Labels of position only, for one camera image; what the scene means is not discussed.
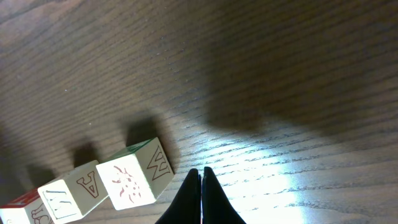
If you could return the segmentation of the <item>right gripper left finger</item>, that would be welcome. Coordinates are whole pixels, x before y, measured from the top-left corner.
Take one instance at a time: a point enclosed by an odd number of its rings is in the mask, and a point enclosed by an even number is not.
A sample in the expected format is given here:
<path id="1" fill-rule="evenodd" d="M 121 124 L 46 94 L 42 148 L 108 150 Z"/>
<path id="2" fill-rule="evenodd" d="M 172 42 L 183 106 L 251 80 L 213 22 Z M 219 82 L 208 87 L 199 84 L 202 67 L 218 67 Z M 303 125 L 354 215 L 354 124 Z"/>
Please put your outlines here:
<path id="1" fill-rule="evenodd" d="M 201 176 L 191 169 L 175 198 L 155 224 L 200 224 Z"/>

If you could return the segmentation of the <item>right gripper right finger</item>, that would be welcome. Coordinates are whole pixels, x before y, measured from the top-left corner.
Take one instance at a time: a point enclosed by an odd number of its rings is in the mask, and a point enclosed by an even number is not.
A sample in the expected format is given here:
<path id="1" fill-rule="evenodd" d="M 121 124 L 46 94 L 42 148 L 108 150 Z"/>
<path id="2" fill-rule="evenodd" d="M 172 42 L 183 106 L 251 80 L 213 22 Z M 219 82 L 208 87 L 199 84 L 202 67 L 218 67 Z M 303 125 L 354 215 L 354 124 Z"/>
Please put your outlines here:
<path id="1" fill-rule="evenodd" d="M 246 224 L 230 204 L 211 167 L 204 167 L 201 201 L 203 224 Z"/>

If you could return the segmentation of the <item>white ladybug block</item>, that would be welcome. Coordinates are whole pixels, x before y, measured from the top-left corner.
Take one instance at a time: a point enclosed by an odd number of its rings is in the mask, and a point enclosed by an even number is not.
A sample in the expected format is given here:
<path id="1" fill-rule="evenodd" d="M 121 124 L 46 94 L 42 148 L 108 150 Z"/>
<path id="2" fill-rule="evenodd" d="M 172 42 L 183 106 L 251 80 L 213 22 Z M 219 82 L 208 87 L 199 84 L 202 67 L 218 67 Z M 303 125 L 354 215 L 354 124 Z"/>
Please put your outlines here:
<path id="1" fill-rule="evenodd" d="M 125 147 L 96 169 L 116 210 L 156 202 L 174 177 L 157 137 Z"/>

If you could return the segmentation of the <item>yellow block letter O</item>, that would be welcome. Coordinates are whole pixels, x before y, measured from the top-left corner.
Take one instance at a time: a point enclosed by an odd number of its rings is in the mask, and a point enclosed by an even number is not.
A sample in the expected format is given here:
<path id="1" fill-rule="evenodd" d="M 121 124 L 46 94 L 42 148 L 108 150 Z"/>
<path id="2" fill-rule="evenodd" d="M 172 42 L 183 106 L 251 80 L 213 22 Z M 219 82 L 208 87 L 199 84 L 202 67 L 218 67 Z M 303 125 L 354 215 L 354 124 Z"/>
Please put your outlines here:
<path id="1" fill-rule="evenodd" d="M 93 160 L 38 188 L 55 224 L 81 220 L 108 198 L 108 192 Z"/>

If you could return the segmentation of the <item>white block green side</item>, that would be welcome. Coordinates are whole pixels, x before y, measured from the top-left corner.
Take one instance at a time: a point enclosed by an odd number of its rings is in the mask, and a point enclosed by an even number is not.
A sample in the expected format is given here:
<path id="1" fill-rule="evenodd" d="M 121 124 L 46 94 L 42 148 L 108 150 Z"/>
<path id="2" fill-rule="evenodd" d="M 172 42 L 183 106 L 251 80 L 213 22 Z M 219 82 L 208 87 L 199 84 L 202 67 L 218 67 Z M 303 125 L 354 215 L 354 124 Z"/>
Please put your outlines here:
<path id="1" fill-rule="evenodd" d="M 37 189 L 1 206 L 3 224 L 53 224 Z"/>

